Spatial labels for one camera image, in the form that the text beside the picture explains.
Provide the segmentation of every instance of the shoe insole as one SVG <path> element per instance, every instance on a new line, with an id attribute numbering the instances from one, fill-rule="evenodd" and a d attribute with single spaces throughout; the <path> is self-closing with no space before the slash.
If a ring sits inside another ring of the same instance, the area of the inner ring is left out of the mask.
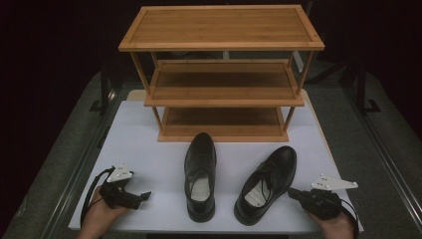
<path id="1" fill-rule="evenodd" d="M 190 198 L 195 201 L 205 201 L 210 196 L 208 177 L 198 178 L 190 183 Z"/>
<path id="2" fill-rule="evenodd" d="M 248 194 L 246 194 L 245 200 L 247 200 L 252 206 L 262 207 L 270 197 L 270 192 L 271 190 L 268 189 L 266 181 L 260 180 L 257 185 L 252 188 Z"/>

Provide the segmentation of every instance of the black leather dress shoe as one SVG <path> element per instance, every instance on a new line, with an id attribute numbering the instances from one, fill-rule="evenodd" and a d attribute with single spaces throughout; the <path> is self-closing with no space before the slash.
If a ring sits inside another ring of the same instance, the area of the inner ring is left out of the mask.
<path id="1" fill-rule="evenodd" d="M 186 153 L 185 194 L 189 217 L 206 222 L 214 216 L 214 184 L 217 157 L 214 142 L 206 132 L 197 134 Z"/>
<path id="2" fill-rule="evenodd" d="M 244 225 L 259 222 L 291 186 L 296 174 L 296 152 L 289 146 L 275 150 L 246 180 L 235 204 L 235 216 Z"/>

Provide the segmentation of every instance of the bottom shelf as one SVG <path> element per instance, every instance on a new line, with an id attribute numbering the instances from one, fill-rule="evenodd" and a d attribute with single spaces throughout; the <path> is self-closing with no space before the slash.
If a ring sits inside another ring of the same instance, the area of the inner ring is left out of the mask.
<path id="1" fill-rule="evenodd" d="M 214 141 L 289 141 L 276 108 L 165 108 L 158 141 L 191 141 L 208 132 Z"/>

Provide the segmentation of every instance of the shelf top panel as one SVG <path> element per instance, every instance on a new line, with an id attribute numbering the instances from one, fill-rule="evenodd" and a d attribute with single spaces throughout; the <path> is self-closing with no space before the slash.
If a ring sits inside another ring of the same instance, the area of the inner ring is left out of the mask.
<path id="1" fill-rule="evenodd" d="M 142 7 L 122 52 L 321 51 L 301 5 Z"/>

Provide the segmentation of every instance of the dark background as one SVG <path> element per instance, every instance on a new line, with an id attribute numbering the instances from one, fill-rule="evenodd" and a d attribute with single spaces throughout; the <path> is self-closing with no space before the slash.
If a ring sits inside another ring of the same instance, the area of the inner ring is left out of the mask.
<path id="1" fill-rule="evenodd" d="M 1 1 L 1 145 L 6 153 L 0 157 L 0 235 L 91 78 L 104 63 L 111 69 L 111 81 L 133 74 L 117 46 L 141 5 L 226 3 L 306 5 L 247 0 Z M 421 6 L 420 0 L 319 0 L 310 14 L 325 36 L 319 60 L 361 63 L 380 80 L 419 137 Z"/>

